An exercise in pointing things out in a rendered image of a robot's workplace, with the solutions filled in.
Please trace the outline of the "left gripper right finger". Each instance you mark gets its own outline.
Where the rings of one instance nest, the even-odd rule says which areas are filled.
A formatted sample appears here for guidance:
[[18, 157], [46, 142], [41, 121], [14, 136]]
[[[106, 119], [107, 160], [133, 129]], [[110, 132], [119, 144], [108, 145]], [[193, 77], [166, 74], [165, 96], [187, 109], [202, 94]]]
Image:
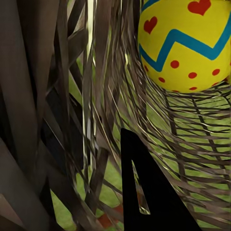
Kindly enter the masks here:
[[[139, 136], [126, 128], [120, 134], [124, 231], [202, 231]], [[150, 215], [139, 211], [133, 165]]]

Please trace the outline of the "wicker basket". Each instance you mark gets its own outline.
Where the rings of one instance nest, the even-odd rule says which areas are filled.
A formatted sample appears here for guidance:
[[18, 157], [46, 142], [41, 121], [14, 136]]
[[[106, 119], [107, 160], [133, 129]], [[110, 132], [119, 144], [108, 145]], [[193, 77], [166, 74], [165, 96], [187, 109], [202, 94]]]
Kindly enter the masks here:
[[[231, 196], [231, 169], [225, 168], [231, 166], [231, 151], [217, 150], [218, 147], [231, 147], [231, 143], [213, 142], [229, 140], [230, 137], [211, 136], [214, 131], [208, 130], [207, 126], [226, 125], [207, 124], [204, 119], [231, 118], [231, 107], [215, 110], [213, 107], [198, 107], [197, 104], [227, 98], [231, 95], [231, 85], [213, 86], [211, 90], [183, 92], [184, 95], [181, 95], [182, 92], [167, 93], [167, 90], [161, 90], [151, 82], [143, 69], [138, 47], [143, 4], [144, 0], [0, 0], [0, 231], [65, 231], [56, 223], [51, 191], [70, 211], [76, 231], [105, 231], [96, 218], [97, 208], [106, 214], [116, 231], [122, 231], [116, 221], [124, 223], [124, 215], [99, 198], [103, 184], [123, 198], [123, 192], [104, 179], [107, 160], [122, 176], [117, 163], [121, 163], [120, 140], [112, 132], [115, 124], [121, 133], [121, 128], [125, 128], [123, 122], [153, 154], [154, 161], [195, 221], [198, 223], [197, 220], [201, 220], [218, 227], [201, 228], [202, 231], [231, 231], [231, 212], [222, 209], [231, 208], [231, 202], [215, 196]], [[77, 65], [78, 57], [83, 75]], [[92, 65], [95, 67], [95, 82]], [[69, 100], [69, 76], [82, 97], [83, 128]], [[59, 94], [62, 129], [46, 101], [53, 87]], [[124, 102], [119, 95], [122, 95]], [[180, 108], [171, 107], [167, 97], [180, 103]], [[191, 100], [192, 105], [182, 99]], [[165, 123], [169, 132], [154, 125], [147, 116], [147, 106]], [[121, 117], [118, 109], [129, 122]], [[199, 122], [176, 114], [191, 113], [192, 110], [199, 116]], [[201, 110], [210, 112], [202, 113]], [[73, 155], [70, 115], [83, 136], [83, 170], [80, 170]], [[88, 117], [90, 143], [87, 140]], [[67, 175], [40, 137], [43, 118], [64, 149]], [[177, 134], [175, 119], [203, 127], [193, 127], [192, 130], [205, 135]], [[149, 134], [165, 147], [158, 145]], [[209, 143], [189, 142], [182, 137], [201, 138]], [[97, 156], [95, 142], [99, 147]], [[193, 149], [185, 149], [179, 143]], [[163, 154], [158, 153], [151, 144]], [[212, 151], [201, 145], [210, 146]], [[87, 146], [90, 148], [90, 180]], [[209, 160], [202, 154], [216, 157], [216, 160]], [[179, 173], [163, 157], [177, 163]], [[219, 168], [210, 168], [205, 164]], [[136, 168], [134, 165], [132, 167], [136, 176]], [[185, 169], [205, 173], [211, 178], [187, 176]], [[172, 177], [168, 170], [180, 180]], [[84, 201], [77, 192], [76, 172], [84, 180]], [[202, 188], [190, 185], [188, 181], [196, 182]], [[227, 184], [229, 189], [220, 189], [211, 186], [211, 183]], [[150, 215], [139, 178], [136, 178], [135, 185], [136, 191], [141, 194], [139, 211]], [[204, 196], [209, 201], [196, 199], [191, 193]], [[209, 213], [195, 212], [194, 206]]]

